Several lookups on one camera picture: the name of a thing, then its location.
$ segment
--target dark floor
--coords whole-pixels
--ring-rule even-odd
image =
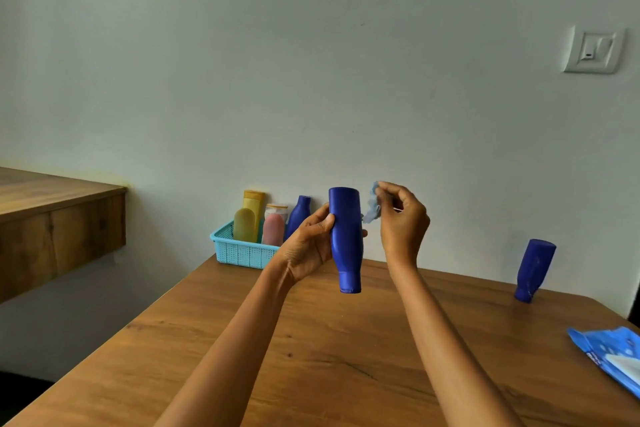
[[[0,371],[0,426],[36,400],[52,382]]]

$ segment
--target person's right hand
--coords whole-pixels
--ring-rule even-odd
[[[404,186],[379,181],[380,235],[389,267],[417,266],[418,251],[431,220],[424,204]]]

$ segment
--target light switch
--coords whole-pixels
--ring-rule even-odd
[[[587,31],[574,26],[566,73],[614,73],[618,67],[625,30]]]

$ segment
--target turquoise plastic basket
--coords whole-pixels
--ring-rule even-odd
[[[260,223],[259,241],[262,237],[262,223]],[[229,221],[225,226],[211,234],[216,244],[216,258],[222,264],[240,265],[254,269],[264,269],[279,246],[261,245],[246,241],[234,240],[234,222]]]

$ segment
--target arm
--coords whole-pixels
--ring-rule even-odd
[[[524,427],[418,272],[418,251],[430,223],[426,209],[396,184],[380,182],[378,198],[389,273],[448,425]]]
[[[280,247],[156,427],[240,425],[289,289],[331,258],[333,220],[325,204]]]

